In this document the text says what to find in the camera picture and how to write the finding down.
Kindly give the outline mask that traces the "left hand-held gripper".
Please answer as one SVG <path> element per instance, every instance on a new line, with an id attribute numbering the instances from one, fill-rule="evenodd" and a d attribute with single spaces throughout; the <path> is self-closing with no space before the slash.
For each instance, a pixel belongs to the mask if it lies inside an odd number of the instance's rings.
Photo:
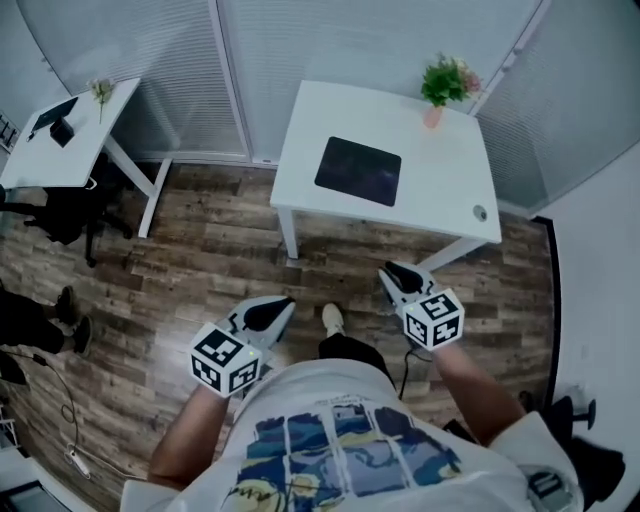
<path id="1" fill-rule="evenodd" d="M 287 296 L 250 298 L 223 319 L 205 324 L 189 350 L 189 371 L 199 384 L 222 398 L 245 395 L 272 367 L 272 348 L 294 313 Z"/>

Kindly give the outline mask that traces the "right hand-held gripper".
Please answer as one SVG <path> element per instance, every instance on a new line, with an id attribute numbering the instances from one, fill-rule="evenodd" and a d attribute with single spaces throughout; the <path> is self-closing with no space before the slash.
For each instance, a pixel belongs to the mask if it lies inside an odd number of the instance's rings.
<path id="1" fill-rule="evenodd" d="M 387 261 L 378 276 L 412 343 L 432 352 L 461 338 L 465 310 L 451 288 L 409 263 Z"/>

